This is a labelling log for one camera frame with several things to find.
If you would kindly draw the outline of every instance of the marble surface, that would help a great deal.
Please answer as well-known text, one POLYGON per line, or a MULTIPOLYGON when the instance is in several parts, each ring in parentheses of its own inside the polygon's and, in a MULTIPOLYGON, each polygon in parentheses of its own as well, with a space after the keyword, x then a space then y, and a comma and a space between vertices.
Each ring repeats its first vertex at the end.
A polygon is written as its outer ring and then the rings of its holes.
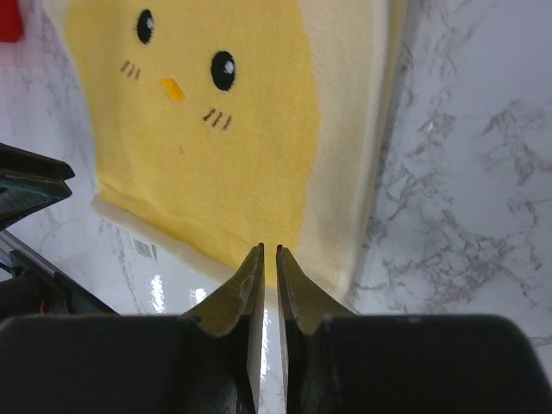
MULTIPOLYGON (((90 208, 94 143, 40 2, 0 44, 0 140, 68 162, 73 196, 13 226, 124 314, 181 313, 216 285, 90 208)), ((411 1, 364 256, 362 313, 493 313, 552 379, 552 3, 411 1)), ((278 317, 265 311, 261 412, 283 412, 278 317)))

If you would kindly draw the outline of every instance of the black eye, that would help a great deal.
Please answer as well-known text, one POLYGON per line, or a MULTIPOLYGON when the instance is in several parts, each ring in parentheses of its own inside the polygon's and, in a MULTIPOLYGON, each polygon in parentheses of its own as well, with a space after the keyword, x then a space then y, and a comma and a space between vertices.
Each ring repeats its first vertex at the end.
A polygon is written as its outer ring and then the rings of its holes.
POLYGON ((138 33, 138 39, 147 45, 152 40, 152 34, 154 33, 154 17, 152 12, 148 9, 143 10, 138 18, 138 24, 136 25, 136 32, 138 33))
POLYGON ((235 62, 225 50, 216 52, 210 64, 210 74, 215 86, 221 91, 229 91, 235 80, 235 62))

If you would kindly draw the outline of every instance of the cartoon face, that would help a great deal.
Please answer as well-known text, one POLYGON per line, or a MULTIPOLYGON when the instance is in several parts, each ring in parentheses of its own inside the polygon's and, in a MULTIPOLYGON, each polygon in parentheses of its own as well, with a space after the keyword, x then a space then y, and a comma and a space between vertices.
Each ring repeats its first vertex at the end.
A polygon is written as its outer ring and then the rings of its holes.
POLYGON ((297 245, 320 115, 295 0, 69 0, 65 28, 102 198, 231 266, 297 245))

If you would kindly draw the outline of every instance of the beak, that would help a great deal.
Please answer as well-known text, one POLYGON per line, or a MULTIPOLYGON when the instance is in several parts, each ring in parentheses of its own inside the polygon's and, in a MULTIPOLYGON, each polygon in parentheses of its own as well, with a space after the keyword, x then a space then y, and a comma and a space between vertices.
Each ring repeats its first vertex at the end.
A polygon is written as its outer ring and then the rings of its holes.
POLYGON ((180 89, 179 84, 174 79, 162 79, 161 83, 165 87, 166 93, 174 102, 182 102, 186 99, 186 94, 180 89))

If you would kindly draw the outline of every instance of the towel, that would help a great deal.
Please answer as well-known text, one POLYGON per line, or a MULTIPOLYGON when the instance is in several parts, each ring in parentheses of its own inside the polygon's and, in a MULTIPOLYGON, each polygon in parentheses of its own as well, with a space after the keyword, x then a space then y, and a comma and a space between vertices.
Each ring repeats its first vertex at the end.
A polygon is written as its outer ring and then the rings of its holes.
POLYGON ((343 298, 367 226, 405 0, 44 7, 90 110, 98 211, 219 279, 258 242, 268 258, 283 244, 343 298))

